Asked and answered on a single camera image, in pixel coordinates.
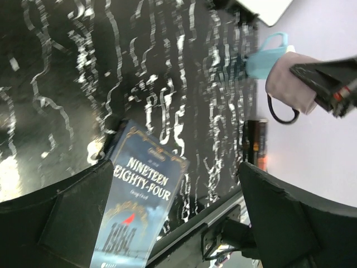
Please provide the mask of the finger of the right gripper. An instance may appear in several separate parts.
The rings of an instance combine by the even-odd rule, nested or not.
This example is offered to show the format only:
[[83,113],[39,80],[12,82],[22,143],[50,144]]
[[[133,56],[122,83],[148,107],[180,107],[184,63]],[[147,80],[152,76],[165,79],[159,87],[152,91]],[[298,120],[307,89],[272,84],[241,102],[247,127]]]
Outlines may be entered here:
[[295,64],[290,72],[315,93],[315,102],[327,112],[356,108],[356,57]]

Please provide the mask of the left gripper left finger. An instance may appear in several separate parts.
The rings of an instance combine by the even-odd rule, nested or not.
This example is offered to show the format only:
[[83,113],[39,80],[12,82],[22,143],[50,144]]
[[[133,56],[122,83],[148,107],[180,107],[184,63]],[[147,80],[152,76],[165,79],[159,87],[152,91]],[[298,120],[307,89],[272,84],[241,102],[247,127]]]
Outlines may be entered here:
[[1,267],[89,267],[113,179],[103,160],[1,203]]

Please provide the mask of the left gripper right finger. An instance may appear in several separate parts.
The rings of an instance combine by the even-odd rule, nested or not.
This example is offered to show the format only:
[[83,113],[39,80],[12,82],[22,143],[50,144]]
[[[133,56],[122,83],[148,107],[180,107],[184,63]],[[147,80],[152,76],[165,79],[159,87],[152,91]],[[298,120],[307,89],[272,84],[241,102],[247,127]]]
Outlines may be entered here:
[[356,267],[356,208],[243,162],[239,180],[263,267]]

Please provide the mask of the pink ceramic mug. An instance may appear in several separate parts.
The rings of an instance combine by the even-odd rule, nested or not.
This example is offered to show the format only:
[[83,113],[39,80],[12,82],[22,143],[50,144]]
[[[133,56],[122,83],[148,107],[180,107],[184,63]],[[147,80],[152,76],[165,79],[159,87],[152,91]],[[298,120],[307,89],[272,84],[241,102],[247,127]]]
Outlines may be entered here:
[[[292,72],[290,72],[290,67],[295,64],[318,62],[317,59],[306,55],[296,52],[287,52],[274,64],[267,77],[265,89],[269,111],[278,123],[291,125],[297,121],[300,113],[308,115],[316,108],[316,92],[294,76]],[[293,119],[284,121],[275,114],[272,106],[273,98],[292,108],[294,112]]]

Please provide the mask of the light blue mug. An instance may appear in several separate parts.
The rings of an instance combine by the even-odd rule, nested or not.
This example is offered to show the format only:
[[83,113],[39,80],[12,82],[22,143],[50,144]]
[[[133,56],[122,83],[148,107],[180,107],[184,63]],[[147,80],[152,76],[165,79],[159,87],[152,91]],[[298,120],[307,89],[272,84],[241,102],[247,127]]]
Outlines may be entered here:
[[[280,36],[279,46],[266,49],[274,37]],[[254,79],[266,80],[274,64],[286,53],[288,48],[288,35],[285,32],[276,32],[268,36],[257,52],[248,56],[245,62],[245,73]]]

